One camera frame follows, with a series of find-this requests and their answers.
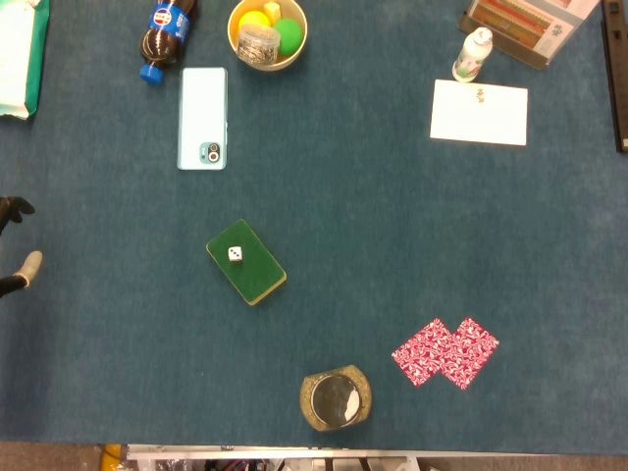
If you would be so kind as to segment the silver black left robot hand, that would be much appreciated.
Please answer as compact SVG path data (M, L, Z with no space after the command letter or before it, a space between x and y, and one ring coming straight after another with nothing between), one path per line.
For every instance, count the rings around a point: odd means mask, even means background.
M20 196L0 196L0 235L10 222L19 224L23 215L31 215L35 208ZM40 270L43 253L31 252L22 267L13 275L0 279L0 298L14 291L28 288Z

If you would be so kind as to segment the yellow part under table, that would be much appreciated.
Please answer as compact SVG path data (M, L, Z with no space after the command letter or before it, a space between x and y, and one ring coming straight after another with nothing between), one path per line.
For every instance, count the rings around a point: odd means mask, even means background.
M106 444L101 449L100 471L121 471L123 463L123 446Z

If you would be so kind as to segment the green white tissue pack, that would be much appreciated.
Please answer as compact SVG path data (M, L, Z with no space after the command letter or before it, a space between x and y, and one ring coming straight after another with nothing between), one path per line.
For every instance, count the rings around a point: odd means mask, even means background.
M0 0L0 117L38 106L50 0Z

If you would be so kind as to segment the light blue smartphone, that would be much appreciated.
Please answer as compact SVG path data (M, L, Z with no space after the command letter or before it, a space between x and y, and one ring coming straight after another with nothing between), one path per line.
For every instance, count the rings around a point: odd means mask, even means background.
M177 167L220 171L227 165L228 72L183 68L179 102Z

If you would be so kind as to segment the cola bottle blue cap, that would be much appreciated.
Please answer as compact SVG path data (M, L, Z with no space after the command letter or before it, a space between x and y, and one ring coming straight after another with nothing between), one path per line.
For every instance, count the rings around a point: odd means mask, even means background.
M140 77L151 85L163 82L164 71L177 63L196 16L198 0L155 0L147 30L140 39L144 64Z

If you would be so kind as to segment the clear jar of clips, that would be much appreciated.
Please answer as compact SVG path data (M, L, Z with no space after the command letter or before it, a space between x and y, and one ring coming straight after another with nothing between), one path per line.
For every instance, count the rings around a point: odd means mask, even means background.
M269 66L279 56L281 35L270 26L246 24L238 32L236 54L249 65Z

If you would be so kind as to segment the olive round ashtray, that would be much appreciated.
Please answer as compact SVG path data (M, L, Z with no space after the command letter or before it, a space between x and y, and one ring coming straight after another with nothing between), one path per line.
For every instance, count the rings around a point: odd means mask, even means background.
M367 420L373 405L370 383L355 365L306 376L299 393L303 417L316 431L327 433Z

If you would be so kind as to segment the yellow ball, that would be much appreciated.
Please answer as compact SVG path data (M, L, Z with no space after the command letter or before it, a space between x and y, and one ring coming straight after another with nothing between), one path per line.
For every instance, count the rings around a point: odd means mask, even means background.
M259 10L251 10L244 13L238 21L238 30L241 30L244 26L264 26L271 27L270 19Z

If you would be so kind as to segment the beige round bowl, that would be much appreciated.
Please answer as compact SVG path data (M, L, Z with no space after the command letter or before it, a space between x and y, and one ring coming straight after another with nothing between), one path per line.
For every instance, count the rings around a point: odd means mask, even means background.
M305 47L308 23L296 0L240 0L228 21L232 49L249 67L276 72Z

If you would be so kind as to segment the green ball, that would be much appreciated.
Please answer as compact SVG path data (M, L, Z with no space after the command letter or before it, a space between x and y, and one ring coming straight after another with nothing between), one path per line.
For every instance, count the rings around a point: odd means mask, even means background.
M281 19L274 24L274 29L281 37L279 54L282 56L294 54L303 40L303 30L300 24L293 19Z

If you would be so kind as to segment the red white patterned card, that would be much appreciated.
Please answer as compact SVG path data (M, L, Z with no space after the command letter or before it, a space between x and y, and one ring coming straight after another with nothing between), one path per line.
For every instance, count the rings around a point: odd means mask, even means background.
M441 372L464 391L497 350L498 345L497 338L472 318L466 318L445 343Z
M436 318L395 349L392 360L414 387L420 387L441 371L451 338L451 331Z

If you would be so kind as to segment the small white drink bottle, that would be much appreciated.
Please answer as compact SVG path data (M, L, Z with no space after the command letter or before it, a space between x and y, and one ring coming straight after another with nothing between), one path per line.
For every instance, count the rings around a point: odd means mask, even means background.
M469 33L452 64L452 75L457 81L470 82L480 73L493 49L493 33L487 27L478 27Z

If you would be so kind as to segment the colourful striped box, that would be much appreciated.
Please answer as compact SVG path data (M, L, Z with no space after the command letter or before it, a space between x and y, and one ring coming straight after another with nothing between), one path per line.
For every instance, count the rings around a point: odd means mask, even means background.
M601 0L472 0L458 22L470 33L493 32L494 46L544 70Z

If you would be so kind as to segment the metal frame rail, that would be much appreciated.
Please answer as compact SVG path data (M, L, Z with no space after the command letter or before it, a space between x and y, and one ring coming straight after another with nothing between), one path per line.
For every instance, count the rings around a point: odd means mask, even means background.
M266 471L628 471L628 455L385 450L243 445L128 445L138 471L252 462Z

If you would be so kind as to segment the black rail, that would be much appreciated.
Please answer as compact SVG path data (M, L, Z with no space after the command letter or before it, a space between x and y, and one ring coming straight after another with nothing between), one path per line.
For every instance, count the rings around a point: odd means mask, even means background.
M602 38L617 150L628 155L628 0L601 0Z

